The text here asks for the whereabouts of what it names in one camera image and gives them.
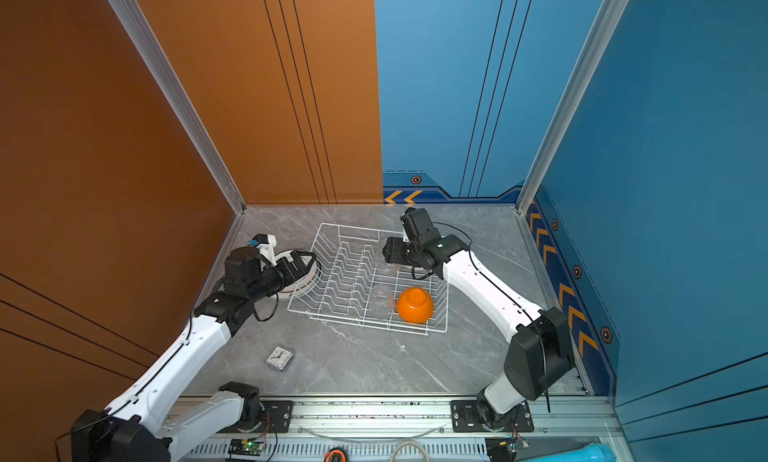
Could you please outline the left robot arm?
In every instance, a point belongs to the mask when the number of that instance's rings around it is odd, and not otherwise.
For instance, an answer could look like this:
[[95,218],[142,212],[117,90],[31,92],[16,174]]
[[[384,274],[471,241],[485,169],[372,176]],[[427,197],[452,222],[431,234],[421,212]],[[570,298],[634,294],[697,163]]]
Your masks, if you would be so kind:
[[305,250],[275,254],[258,241],[233,250],[223,276],[157,361],[105,409],[86,410],[73,423],[67,435],[72,459],[178,461],[222,429],[267,428],[259,389],[240,382],[223,384],[177,422],[166,418],[207,361],[257,317],[257,302],[312,280],[319,267],[316,254]]

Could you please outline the white wire dish rack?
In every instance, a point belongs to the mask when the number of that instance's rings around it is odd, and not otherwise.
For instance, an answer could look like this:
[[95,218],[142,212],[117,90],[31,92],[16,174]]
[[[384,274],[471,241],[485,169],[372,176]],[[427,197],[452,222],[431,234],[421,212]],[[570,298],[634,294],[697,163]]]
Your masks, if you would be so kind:
[[[396,231],[364,228],[332,223],[319,225],[311,251],[317,256],[321,278],[317,285],[301,297],[288,300],[287,309],[309,316],[312,320],[335,322],[389,332],[428,335],[444,333],[448,327],[449,287],[422,269],[387,264],[382,248]],[[434,301],[434,314],[425,324],[405,322],[397,309],[388,320],[367,315],[371,288],[387,284],[397,299],[411,287],[429,292]]]

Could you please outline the clear glass front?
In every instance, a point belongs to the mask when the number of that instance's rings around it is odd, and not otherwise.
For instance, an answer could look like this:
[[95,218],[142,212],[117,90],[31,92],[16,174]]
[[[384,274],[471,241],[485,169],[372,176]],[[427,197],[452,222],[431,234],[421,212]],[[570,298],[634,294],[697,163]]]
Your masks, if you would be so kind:
[[367,315],[374,319],[388,320],[396,310],[392,288],[387,284],[375,284],[371,288]]

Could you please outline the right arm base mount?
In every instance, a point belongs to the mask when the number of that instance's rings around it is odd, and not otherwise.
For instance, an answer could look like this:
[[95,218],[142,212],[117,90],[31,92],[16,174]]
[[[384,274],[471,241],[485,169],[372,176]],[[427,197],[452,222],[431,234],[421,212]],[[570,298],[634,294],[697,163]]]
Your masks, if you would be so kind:
[[450,411],[453,431],[457,433],[534,431],[533,417],[527,402],[500,414],[486,401],[452,400]]

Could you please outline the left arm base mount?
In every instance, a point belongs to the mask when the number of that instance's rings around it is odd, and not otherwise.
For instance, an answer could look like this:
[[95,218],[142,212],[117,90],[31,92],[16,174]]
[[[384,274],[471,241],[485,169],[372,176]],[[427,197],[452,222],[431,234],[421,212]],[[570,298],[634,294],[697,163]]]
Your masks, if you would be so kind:
[[257,408],[246,408],[243,419],[218,431],[218,434],[284,434],[289,431],[294,402],[292,400],[261,400]]

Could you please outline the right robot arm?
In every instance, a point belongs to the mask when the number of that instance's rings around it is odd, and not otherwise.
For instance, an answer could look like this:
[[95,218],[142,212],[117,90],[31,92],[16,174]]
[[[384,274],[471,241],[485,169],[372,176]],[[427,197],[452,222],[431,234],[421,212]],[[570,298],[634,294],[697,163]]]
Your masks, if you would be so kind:
[[384,261],[423,269],[460,290],[504,335],[502,373],[478,393],[477,411],[490,431],[510,426],[519,405],[547,396],[576,366],[565,315],[509,287],[475,255],[468,235],[441,234],[426,209],[408,208],[400,221],[403,235],[386,240]]

